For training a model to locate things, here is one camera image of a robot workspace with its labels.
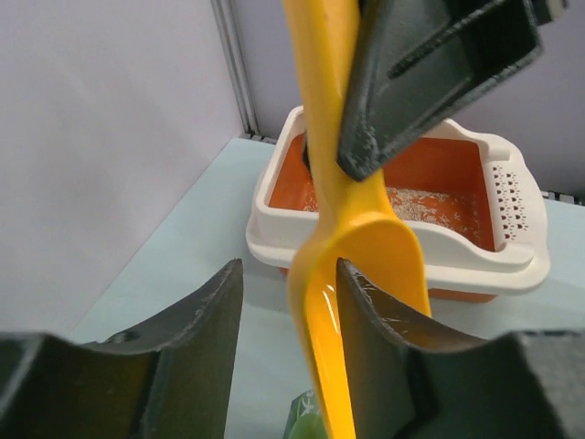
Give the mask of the green litter bag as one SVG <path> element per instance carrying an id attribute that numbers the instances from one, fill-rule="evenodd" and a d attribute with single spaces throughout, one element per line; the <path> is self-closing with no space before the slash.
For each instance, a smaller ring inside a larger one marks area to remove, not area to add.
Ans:
<path id="1" fill-rule="evenodd" d="M 314 390 L 305 391 L 292 401 L 282 438 L 328 438 Z"/>

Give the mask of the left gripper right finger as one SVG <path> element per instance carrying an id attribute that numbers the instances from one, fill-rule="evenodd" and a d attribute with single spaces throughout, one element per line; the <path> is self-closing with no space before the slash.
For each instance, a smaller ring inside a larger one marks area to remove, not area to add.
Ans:
<path id="1" fill-rule="evenodd" d="M 581 438 L 584 333 L 448 327 L 336 264 L 346 374 L 360 438 Z"/>

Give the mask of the orange plastic scoop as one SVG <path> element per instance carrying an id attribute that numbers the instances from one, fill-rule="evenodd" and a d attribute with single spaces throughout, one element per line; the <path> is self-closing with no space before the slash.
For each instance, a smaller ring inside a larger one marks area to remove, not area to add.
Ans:
<path id="1" fill-rule="evenodd" d="M 348 259 L 379 287 L 428 315 L 423 254 L 413 230 L 391 207 L 383 173 L 356 182 L 337 163 L 360 24 L 357 3 L 288 1 L 284 9 L 318 205 L 314 232 L 293 258 L 287 297 L 327 434 L 352 438 L 336 264 Z"/>

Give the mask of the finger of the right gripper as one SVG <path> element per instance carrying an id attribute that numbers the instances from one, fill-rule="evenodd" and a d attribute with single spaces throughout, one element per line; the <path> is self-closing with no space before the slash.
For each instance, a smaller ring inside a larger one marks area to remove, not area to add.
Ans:
<path id="1" fill-rule="evenodd" d="M 372 176 L 542 52 L 542 1 L 361 1 L 337 163 Z"/>
<path id="2" fill-rule="evenodd" d="M 307 172 L 309 174 L 312 173 L 311 170 L 311 163 L 309 158 L 309 149 L 308 149 L 308 136 L 306 134 L 303 135 L 303 147 L 302 147 L 302 160 Z"/>

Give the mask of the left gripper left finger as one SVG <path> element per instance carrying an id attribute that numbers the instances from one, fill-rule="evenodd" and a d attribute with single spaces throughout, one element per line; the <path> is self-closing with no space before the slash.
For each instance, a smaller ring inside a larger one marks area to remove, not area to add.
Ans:
<path id="1" fill-rule="evenodd" d="M 4 438 L 220 438 L 243 304 L 243 264 L 102 342 L 1 336 Z"/>

